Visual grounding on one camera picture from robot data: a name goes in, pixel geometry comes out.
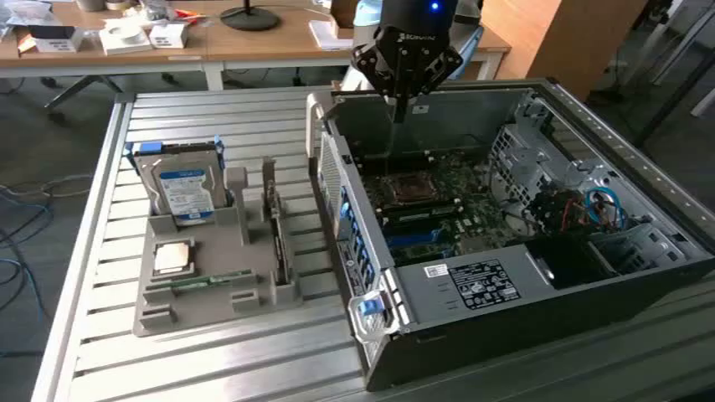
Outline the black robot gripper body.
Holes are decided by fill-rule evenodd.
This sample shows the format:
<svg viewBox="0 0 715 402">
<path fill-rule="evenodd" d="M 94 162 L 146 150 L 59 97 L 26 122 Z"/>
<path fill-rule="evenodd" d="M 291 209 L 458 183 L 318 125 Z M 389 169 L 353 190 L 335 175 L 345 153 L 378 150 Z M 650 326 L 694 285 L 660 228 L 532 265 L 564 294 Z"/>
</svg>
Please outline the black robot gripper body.
<svg viewBox="0 0 715 402">
<path fill-rule="evenodd" d="M 375 44 L 398 74 L 405 91 L 409 58 L 423 48 L 441 52 L 451 46 L 454 1 L 385 1 Z"/>
</svg>

